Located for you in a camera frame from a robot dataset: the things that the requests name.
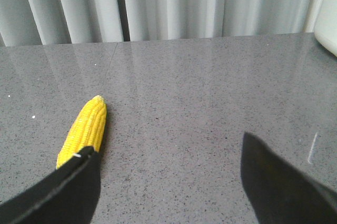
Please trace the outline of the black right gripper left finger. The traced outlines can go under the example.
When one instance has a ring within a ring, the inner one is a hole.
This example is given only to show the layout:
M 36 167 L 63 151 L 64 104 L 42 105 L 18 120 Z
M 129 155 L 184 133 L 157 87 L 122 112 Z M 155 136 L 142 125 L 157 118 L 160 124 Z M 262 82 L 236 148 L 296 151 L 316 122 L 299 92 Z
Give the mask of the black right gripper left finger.
M 1 223 L 90 223 L 100 192 L 100 156 L 84 147 L 69 161 L 1 205 Z

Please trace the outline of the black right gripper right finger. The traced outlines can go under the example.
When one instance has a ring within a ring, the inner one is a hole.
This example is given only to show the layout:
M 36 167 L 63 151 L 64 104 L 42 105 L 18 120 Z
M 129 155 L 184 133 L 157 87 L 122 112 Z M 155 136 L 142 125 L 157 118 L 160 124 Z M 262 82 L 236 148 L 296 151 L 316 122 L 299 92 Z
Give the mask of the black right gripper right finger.
M 336 191 L 244 133 L 241 180 L 259 223 L 336 223 Z

